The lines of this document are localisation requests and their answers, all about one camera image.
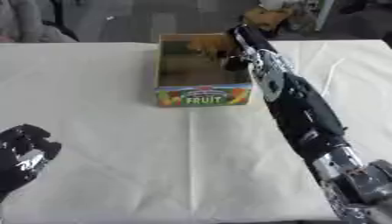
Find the robotic hand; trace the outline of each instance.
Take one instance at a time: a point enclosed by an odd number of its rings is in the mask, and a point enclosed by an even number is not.
[[[250,66],[279,129],[337,216],[351,224],[392,223],[392,164],[362,163],[326,101],[257,29],[240,25],[229,34],[241,52],[227,69]]]
[[[23,124],[0,133],[0,201],[8,193],[33,181],[60,152],[60,143],[50,143],[50,133]]]

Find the floor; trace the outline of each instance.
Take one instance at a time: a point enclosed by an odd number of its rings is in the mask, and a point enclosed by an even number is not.
[[[53,20],[49,0],[37,0],[44,18]],[[278,39],[381,39],[392,31],[392,10],[370,5],[353,15],[340,15],[336,1],[323,31],[307,35],[284,31]],[[160,33],[223,32],[258,0],[86,0],[77,6],[64,0],[66,25],[82,42],[155,43]]]

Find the white tablecloth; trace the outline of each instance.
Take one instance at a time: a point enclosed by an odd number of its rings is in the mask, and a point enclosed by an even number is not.
[[[385,44],[274,44],[325,90],[365,160],[392,161],[392,52]],[[0,45],[0,129],[31,123],[64,144],[3,203],[9,223],[335,219],[257,87],[247,106],[158,108],[156,50]]]

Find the black robotic glove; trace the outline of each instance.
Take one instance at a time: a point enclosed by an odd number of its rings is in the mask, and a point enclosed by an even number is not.
[[[0,202],[8,193],[33,181],[60,152],[60,143],[51,143],[51,134],[29,124],[0,133]]]

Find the fruit box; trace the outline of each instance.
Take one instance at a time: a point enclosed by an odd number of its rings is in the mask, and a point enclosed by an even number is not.
[[[162,107],[244,105],[252,84],[248,69],[223,64],[235,44],[224,34],[162,35],[155,93]]]

